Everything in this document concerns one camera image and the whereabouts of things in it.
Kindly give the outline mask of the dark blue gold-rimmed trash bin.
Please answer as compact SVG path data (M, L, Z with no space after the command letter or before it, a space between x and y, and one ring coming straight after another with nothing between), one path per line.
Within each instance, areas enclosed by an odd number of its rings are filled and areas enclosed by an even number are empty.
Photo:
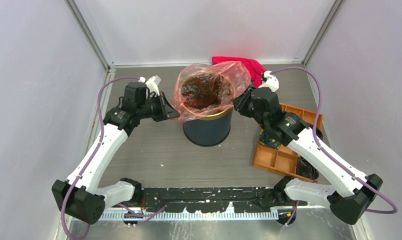
M221 144L231 131L233 109L221 111L200 119L182 124L183 133L193 144L201 147L213 147Z

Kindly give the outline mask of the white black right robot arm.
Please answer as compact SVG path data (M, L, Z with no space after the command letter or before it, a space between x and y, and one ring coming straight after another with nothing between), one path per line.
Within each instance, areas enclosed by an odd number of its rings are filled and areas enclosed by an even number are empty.
M283 110L278 96L267 87L248 87L233 100L234 109L253 118L274 140L307 160L329 181L329 185L284 176L273 188L280 205L304 201L326 207L341 221L354 225L374 201L383 180L377 174L366 175L333 152L320 139L316 128L293 112Z

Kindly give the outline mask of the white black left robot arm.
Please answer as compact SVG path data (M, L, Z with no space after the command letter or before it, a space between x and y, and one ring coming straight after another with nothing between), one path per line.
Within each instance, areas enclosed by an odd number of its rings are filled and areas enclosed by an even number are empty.
M106 113L98 137L77 168L66 180L53 183L51 190L59 210L93 225L107 208L123 202L137 207L143 199L141 183L125 177L100 188L101 177L141 120L161 122L178 116L154 77L129 82L120 104Z

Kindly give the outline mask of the red translucent trash bag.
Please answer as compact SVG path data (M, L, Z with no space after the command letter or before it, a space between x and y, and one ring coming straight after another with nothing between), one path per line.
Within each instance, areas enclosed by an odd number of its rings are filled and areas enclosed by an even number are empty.
M174 121L209 118L234 107L233 100L251 85L251 75L240 61L218 64L194 63L178 75L172 106L179 113Z

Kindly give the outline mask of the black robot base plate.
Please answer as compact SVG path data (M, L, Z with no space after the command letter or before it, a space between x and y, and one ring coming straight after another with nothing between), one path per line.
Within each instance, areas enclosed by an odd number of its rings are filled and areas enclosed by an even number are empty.
M233 207L235 213L265 213L273 207L295 205L293 200L277 197L272 187L147 187L138 203L125 201L128 208L166 213L223 213Z

